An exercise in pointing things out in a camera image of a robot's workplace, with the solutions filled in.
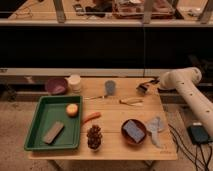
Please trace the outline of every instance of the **wooden table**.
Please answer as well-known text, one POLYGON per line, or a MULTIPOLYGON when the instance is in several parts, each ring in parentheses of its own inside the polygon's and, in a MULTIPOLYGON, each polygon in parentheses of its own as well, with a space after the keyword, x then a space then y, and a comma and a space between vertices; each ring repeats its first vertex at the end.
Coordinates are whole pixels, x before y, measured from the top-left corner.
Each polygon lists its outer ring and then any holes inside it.
POLYGON ((46 160, 176 160, 177 153, 170 135, 167 119, 157 91, 157 85, 150 85, 143 97, 143 106, 119 104, 119 99, 141 97, 136 87, 150 79, 142 78, 82 78, 82 95, 93 97, 105 94, 104 83, 107 80, 116 82, 116 93, 106 99, 84 100, 83 117, 93 112, 101 112, 98 119, 87 122, 81 128, 80 145, 76 150, 29 152, 29 159, 46 160), (159 133, 163 148, 155 147, 150 136, 142 145, 133 148, 127 145, 121 135, 121 125, 127 119, 138 119, 142 122, 160 116, 166 129, 159 133), (102 129, 102 145, 94 153, 87 146, 87 130, 92 124, 102 129))

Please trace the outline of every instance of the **cable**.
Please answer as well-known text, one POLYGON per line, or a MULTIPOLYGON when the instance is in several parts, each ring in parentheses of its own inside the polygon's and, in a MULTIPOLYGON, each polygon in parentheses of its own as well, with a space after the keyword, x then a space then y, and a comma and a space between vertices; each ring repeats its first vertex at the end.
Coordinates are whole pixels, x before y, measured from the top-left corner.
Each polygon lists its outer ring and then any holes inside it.
MULTIPOLYGON (((196 156, 186 147, 186 145, 184 144, 184 142, 183 142, 183 140, 182 140, 182 138, 181 138, 181 136, 180 136, 180 134, 178 133, 178 131, 172 126, 172 125, 170 125, 169 124, 169 127, 170 128, 172 128, 172 130, 177 134, 177 136, 178 136, 178 138, 180 139, 180 142, 181 142, 181 144, 183 145, 183 147, 184 147, 184 149, 193 157, 193 158, 196 158, 196 156)), ((202 167, 205 167, 205 164, 203 163, 203 162, 201 162, 199 159, 197 159, 196 161, 198 161, 201 165, 202 165, 202 167)))
POLYGON ((207 167, 209 166, 209 163, 210 163, 211 158, 212 158, 212 146, 211 145, 209 145, 209 149, 210 149, 210 154, 209 154, 208 160, 206 162, 207 167))
POLYGON ((202 159, 203 159, 203 162, 205 163, 205 171, 209 171, 208 166, 209 166, 209 163, 210 163, 211 157, 212 157, 212 147, 209 145, 210 154, 209 154, 207 161, 205 160, 205 157, 204 157, 202 145, 200 144, 198 147, 200 148, 202 159))
POLYGON ((195 153, 195 168, 196 168, 196 171, 198 171, 198 165, 197 165, 197 146, 196 146, 196 153, 195 153))
POLYGON ((193 161, 193 159, 191 159, 191 157, 184 151, 184 149, 180 146, 180 144, 177 142, 177 144, 179 146, 179 149, 182 151, 182 153, 187 157, 187 159, 189 159, 194 165, 195 165, 195 168, 199 168, 200 170, 203 170, 200 166, 197 165, 197 161, 199 161, 202 166, 204 167, 204 164, 199 160, 199 159, 196 159, 196 163, 193 161))
POLYGON ((180 137, 180 134, 177 132, 177 130, 176 130, 172 125, 170 125, 170 124, 169 124, 169 127, 171 127, 171 128, 175 131, 175 133, 178 135, 178 137, 179 137, 181 143, 183 144, 183 147, 186 149, 186 151, 187 151, 189 154, 191 154, 192 156, 195 157, 195 155, 186 147, 186 145, 184 144, 184 142, 183 142, 182 138, 180 137))
POLYGON ((201 152, 201 156, 202 156, 202 159, 203 159, 203 162, 205 164, 205 171, 209 171, 209 169, 207 168, 207 164, 206 164, 206 160, 205 160, 205 157, 204 157, 204 154, 203 154, 203 149, 202 149, 202 145, 198 145, 199 149, 200 149, 200 152, 201 152))

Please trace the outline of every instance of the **metal frame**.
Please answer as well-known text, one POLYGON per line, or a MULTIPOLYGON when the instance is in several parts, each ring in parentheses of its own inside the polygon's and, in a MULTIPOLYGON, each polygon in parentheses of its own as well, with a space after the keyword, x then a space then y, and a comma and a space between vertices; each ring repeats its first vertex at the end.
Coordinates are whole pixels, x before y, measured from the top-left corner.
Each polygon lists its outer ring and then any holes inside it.
POLYGON ((202 14, 199 16, 199 21, 201 24, 207 24, 211 19, 213 11, 213 0, 208 0, 202 14))

